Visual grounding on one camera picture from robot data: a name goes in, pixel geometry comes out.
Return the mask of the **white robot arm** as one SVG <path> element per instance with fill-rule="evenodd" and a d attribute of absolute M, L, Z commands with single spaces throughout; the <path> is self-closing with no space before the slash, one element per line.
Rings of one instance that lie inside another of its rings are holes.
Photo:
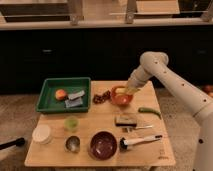
<path fill-rule="evenodd" d="M 168 55 L 164 52 L 144 52 L 140 65 L 128 78 L 126 93 L 135 92 L 151 77 L 156 77 L 188 108 L 200 125 L 193 171 L 213 171 L 213 98 L 170 70 L 168 62 Z"/>

